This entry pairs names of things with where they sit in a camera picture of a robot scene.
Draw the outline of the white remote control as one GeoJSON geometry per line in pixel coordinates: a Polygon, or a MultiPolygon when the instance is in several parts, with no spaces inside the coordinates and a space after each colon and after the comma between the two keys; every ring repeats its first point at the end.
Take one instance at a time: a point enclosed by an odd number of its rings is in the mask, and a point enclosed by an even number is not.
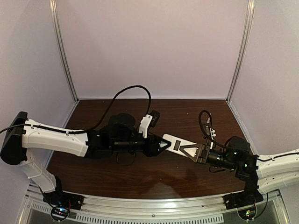
{"type": "Polygon", "coordinates": [[[170,135],[170,134],[164,134],[163,139],[171,142],[171,146],[168,149],[166,149],[167,151],[184,156],[184,157],[186,157],[186,156],[182,152],[180,152],[179,148],[184,145],[196,144],[194,142],[191,142],[191,141],[188,141],[188,140],[185,140],[185,139],[182,139],[182,138],[170,135]]]}

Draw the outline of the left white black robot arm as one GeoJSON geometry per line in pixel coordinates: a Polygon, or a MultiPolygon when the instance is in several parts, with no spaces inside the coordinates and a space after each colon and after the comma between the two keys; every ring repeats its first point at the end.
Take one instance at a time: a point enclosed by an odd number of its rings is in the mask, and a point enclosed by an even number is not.
{"type": "Polygon", "coordinates": [[[135,118],[120,113],[111,116],[108,124],[100,130],[70,130],[43,126],[28,119],[26,112],[19,112],[11,126],[4,130],[6,135],[0,157],[9,165],[20,166],[27,177],[40,187],[47,200],[62,204],[65,193],[60,179],[38,163],[30,149],[47,149],[92,159],[110,157],[114,153],[137,152],[154,157],[171,146],[170,141],[149,133],[159,116],[158,112],[152,111],[135,128],[135,118]]]}

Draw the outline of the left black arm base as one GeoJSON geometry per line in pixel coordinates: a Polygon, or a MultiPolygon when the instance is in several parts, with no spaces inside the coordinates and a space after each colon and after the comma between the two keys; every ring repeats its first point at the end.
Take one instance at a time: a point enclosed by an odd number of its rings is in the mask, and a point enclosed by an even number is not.
{"type": "Polygon", "coordinates": [[[43,201],[46,202],[50,207],[50,216],[54,221],[64,221],[71,210],[81,210],[84,202],[84,196],[67,193],[67,192],[42,192],[43,201]]]}

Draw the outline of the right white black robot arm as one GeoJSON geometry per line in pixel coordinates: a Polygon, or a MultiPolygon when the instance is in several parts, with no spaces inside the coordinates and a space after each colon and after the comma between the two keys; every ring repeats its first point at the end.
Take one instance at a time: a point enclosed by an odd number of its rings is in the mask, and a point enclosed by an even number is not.
{"type": "Polygon", "coordinates": [[[280,154],[252,155],[249,152],[250,144],[239,137],[231,138],[221,152],[214,151],[215,141],[204,145],[176,138],[173,142],[173,152],[195,163],[235,172],[236,178],[245,182],[244,190],[227,195],[227,201],[259,200],[270,191],[299,183],[297,149],[280,154]]]}

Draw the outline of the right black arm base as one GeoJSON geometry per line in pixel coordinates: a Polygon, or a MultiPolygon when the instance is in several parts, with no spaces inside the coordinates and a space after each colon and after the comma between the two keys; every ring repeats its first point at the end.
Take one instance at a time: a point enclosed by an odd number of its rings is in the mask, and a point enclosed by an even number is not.
{"type": "Polygon", "coordinates": [[[264,200],[263,195],[257,190],[230,193],[222,198],[226,209],[237,209],[239,218],[245,221],[251,221],[258,217],[256,204],[264,200]]]}

